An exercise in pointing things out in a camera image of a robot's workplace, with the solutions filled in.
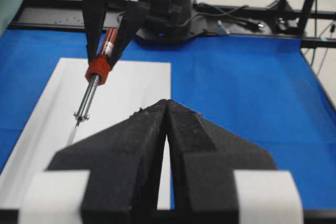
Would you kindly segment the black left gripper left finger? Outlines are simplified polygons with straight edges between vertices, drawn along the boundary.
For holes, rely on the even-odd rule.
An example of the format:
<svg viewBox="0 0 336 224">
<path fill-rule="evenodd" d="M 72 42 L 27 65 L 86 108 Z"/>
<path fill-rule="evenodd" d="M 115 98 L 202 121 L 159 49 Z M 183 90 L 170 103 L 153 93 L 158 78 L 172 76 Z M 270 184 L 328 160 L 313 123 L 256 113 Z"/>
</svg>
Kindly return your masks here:
<svg viewBox="0 0 336 224">
<path fill-rule="evenodd" d="M 165 99 L 127 120 L 59 150 L 48 170 L 88 170 L 83 223 L 150 223 L 157 208 Z"/>
</svg>

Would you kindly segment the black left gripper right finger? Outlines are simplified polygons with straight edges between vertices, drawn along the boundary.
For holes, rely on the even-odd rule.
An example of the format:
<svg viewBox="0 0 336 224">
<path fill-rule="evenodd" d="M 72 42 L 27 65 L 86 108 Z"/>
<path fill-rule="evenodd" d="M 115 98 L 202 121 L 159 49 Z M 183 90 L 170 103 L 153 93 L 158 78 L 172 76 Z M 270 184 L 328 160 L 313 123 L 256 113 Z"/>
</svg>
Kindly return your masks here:
<svg viewBox="0 0 336 224">
<path fill-rule="evenodd" d="M 175 209 L 236 214 L 233 171 L 276 170 L 268 151 L 169 100 L 166 108 Z"/>
</svg>

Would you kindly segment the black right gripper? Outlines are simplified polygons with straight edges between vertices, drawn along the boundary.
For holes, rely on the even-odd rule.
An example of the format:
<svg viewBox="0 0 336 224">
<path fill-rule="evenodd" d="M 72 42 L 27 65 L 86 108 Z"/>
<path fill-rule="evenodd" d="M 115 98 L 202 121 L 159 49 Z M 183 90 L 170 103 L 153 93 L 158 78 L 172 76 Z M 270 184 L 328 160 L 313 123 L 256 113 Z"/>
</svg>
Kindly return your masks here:
<svg viewBox="0 0 336 224">
<path fill-rule="evenodd" d="M 88 62 L 97 56 L 100 36 L 106 17 L 106 6 L 126 6 L 108 63 L 113 68 L 123 51 L 143 26 L 147 0 L 82 0 L 82 14 L 87 39 Z"/>
</svg>

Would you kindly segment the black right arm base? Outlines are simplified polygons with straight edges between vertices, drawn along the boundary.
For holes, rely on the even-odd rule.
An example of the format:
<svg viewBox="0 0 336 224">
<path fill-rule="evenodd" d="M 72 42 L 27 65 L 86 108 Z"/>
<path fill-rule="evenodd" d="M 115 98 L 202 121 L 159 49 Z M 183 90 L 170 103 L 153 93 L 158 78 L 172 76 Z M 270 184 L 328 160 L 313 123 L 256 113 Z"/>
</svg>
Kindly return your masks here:
<svg viewBox="0 0 336 224">
<path fill-rule="evenodd" d="M 168 16 L 156 20 L 149 17 L 134 40 L 143 46 L 172 46 L 198 36 L 218 35 L 218 19 L 200 15 L 198 7 L 196 0 L 182 0 Z"/>
</svg>

